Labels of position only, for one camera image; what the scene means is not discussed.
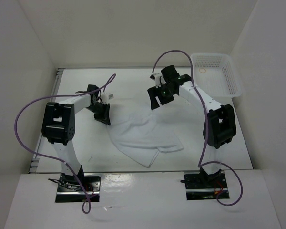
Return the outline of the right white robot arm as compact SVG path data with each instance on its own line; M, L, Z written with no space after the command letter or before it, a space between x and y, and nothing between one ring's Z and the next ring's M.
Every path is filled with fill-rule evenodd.
M178 95L195 107L201 107L204 114L204 146L198 162L199 182L203 187L211 187L219 178L221 169L207 165L220 162L217 150L232 141L236 135L234 109L230 104L223 105L214 100L201 88L193 84L193 78L187 74L180 75L174 65L167 66L160 73L152 73L150 79L155 86L147 90L151 109L168 104Z

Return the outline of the white skirt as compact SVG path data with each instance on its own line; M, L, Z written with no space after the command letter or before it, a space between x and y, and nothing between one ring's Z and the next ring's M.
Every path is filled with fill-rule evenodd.
M146 105L112 104L107 126L112 144L138 164L150 168L160 153L184 149L174 130L158 121Z

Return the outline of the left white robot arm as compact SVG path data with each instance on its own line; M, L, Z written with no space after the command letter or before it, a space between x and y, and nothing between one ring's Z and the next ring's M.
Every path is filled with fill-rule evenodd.
M68 184L73 190L78 191L85 186L83 168L72 142L75 115L87 109L93 112L96 121L110 125L111 99L113 94L102 92L98 86L90 84L86 91L78 91L74 97L46 104L41 133L53 146L61 163L61 183Z

